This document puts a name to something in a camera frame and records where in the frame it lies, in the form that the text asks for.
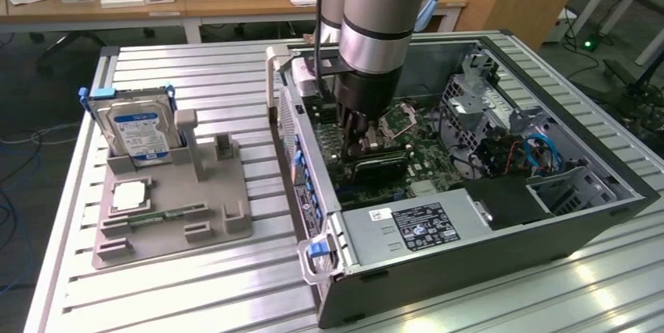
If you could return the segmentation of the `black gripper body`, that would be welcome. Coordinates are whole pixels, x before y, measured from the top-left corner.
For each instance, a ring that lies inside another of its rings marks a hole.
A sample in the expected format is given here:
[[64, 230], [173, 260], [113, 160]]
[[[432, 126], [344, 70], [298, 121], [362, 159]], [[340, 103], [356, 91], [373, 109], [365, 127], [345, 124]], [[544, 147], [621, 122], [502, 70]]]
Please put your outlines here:
[[369, 121], [376, 120], [390, 105], [398, 80], [398, 69], [384, 74], [360, 71], [338, 73], [334, 98], [341, 122], [346, 121], [352, 113], [360, 113]]

